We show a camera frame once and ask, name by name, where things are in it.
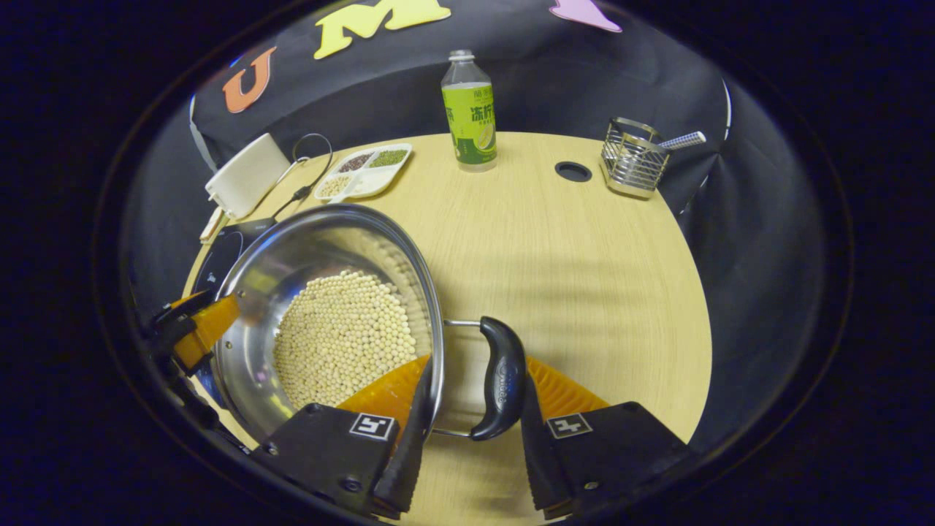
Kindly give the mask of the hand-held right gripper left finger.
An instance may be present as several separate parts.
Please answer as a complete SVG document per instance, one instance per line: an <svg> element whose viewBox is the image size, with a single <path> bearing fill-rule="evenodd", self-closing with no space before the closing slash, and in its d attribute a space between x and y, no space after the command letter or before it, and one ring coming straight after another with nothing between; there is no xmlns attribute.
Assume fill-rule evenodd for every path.
<svg viewBox="0 0 935 526"><path fill-rule="evenodd" d="M411 509L430 415L432 360L418 357L346 400L311 403L253 450L287 483L364 517Z"/></svg>

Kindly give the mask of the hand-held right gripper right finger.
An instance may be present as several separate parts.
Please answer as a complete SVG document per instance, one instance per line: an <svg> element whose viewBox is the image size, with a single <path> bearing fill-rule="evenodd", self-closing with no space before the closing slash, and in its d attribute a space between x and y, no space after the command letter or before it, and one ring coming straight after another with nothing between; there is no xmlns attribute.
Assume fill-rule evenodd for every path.
<svg viewBox="0 0 935 526"><path fill-rule="evenodd" d="M630 503L691 462L687 443L640 403L605 402L534 357L527 372L525 469L544 519Z"/></svg>

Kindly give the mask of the black induction cooktop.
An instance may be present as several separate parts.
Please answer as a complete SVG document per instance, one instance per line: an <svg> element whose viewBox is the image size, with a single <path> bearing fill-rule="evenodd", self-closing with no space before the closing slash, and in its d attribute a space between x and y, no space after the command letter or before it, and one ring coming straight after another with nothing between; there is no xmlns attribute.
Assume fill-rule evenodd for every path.
<svg viewBox="0 0 935 526"><path fill-rule="evenodd" d="M191 293L207 291L211 297L217 296L219 291L224 290L224 280L232 267L237 265L237 260L275 224L275 219L267 218L242 224L228 224L220 229L197 270ZM211 399L221 409L228 410L229 406L224 399L224 384L221 382L221 374L217 372L217 358L223 355L223 346L223 338L213 344L213 359L210 364L201 366L196 376Z"/></svg>

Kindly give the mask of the stainless steel pot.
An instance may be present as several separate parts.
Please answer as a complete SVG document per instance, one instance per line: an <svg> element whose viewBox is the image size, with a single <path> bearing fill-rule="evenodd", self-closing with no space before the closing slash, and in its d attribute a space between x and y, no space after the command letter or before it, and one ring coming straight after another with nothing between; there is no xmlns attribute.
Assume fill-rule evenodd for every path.
<svg viewBox="0 0 935 526"><path fill-rule="evenodd" d="M393 220L360 205L327 205L272 226L241 254L217 292L234 300L238 317L215 343L213 374L221 399L254 440L270 437L297 412L274 363L276 336L299 294L313 282L357 275L386 286L407 316L413 350L426 356L428 427L435 423L446 380L444 319L430 268Z"/></svg>

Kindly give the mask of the pile of yellow soybeans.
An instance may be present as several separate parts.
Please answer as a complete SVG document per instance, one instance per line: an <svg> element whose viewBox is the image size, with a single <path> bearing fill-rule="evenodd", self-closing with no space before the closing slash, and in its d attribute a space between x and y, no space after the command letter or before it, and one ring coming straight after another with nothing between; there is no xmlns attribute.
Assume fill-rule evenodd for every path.
<svg viewBox="0 0 935 526"><path fill-rule="evenodd" d="M294 407L337 406L416 359L416 338L394 284L344 270L307 282L291 299L272 357Z"/></svg>

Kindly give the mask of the white toaster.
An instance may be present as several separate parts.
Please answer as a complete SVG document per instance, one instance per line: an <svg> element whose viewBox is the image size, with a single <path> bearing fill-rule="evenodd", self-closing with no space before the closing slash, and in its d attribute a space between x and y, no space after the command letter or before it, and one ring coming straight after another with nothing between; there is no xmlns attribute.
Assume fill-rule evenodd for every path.
<svg viewBox="0 0 935 526"><path fill-rule="evenodd" d="M291 166L270 133L260 134L206 183L208 199L231 219L244 219Z"/></svg>

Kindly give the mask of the white divided bean plate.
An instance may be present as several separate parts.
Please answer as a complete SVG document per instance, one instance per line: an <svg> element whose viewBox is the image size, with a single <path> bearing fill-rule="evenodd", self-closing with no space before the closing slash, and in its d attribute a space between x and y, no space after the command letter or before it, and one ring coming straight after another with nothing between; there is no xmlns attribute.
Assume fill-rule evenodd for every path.
<svg viewBox="0 0 935 526"><path fill-rule="evenodd" d="M357 150L332 167L313 190L314 199L328 202L345 191L346 199L364 199L387 190L395 176L405 166L412 153L412 145L398 142Z"/></svg>

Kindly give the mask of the green label drink bottle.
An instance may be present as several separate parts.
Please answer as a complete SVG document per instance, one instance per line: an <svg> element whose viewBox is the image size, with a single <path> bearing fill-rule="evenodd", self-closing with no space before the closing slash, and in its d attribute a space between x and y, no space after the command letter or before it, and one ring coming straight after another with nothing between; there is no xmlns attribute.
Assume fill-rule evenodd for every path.
<svg viewBox="0 0 935 526"><path fill-rule="evenodd" d="M493 83L470 50L449 53L441 80L442 100L461 170L477 173L497 163Z"/></svg>

